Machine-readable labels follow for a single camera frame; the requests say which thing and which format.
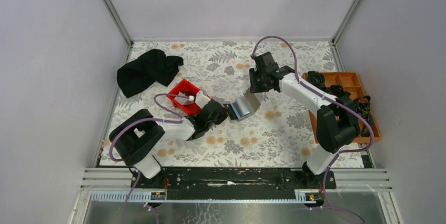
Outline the grey card holder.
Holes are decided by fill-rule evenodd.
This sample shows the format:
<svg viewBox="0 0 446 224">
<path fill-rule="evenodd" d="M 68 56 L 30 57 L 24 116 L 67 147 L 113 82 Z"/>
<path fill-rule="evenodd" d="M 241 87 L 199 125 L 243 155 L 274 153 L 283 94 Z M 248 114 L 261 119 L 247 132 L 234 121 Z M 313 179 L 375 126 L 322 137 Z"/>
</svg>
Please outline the grey card holder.
<svg viewBox="0 0 446 224">
<path fill-rule="evenodd" d="M 252 115 L 260 108 L 259 99 L 248 88 L 242 96 L 237 97 L 230 103 L 223 104 L 228 111 L 231 120 L 241 121 Z"/>
</svg>

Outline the red plastic bin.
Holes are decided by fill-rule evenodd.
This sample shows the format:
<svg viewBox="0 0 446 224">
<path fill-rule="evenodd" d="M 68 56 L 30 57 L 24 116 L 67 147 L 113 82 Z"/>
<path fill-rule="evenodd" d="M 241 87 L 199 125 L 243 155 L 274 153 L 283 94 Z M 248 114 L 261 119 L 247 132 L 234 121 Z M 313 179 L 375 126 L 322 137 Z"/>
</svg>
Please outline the red plastic bin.
<svg viewBox="0 0 446 224">
<path fill-rule="evenodd" d="M 187 116 L 196 116 L 211 101 L 204 90 L 182 79 L 170 92 L 168 98 L 175 108 Z"/>
</svg>

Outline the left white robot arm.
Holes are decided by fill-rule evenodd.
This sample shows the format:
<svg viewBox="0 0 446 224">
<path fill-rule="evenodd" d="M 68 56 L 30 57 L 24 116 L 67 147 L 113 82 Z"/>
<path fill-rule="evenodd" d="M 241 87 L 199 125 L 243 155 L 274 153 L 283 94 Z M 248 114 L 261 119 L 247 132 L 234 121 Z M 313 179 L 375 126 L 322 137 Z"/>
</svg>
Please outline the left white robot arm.
<svg viewBox="0 0 446 224">
<path fill-rule="evenodd" d="M 163 174 L 151 154 L 155 145 L 160 140 L 198 139 L 227 117 L 228 110 L 213 99 L 196 114 L 177 120 L 154 118 L 149 110 L 141 109 L 109 134 L 109 150 L 117 151 L 126 166 L 136 168 L 143 181 L 156 188 L 163 182 Z"/>
</svg>

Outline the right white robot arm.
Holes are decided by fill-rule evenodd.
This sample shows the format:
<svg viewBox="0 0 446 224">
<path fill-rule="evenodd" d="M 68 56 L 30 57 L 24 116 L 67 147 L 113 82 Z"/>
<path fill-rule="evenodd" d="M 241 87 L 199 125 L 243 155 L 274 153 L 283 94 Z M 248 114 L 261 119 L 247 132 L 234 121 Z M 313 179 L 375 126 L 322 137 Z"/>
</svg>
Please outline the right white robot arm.
<svg viewBox="0 0 446 224">
<path fill-rule="evenodd" d="M 250 91 L 270 90 L 293 98 L 317 119 L 315 152 L 304 163 L 301 180 L 308 188 L 322 182 L 322 173 L 339 150 L 360 134 L 358 119 L 353 115 L 353 103 L 348 96 L 337 97 L 322 91 L 301 78 L 289 66 L 280 67 L 270 52 L 252 56 L 255 67 L 249 70 Z"/>
</svg>

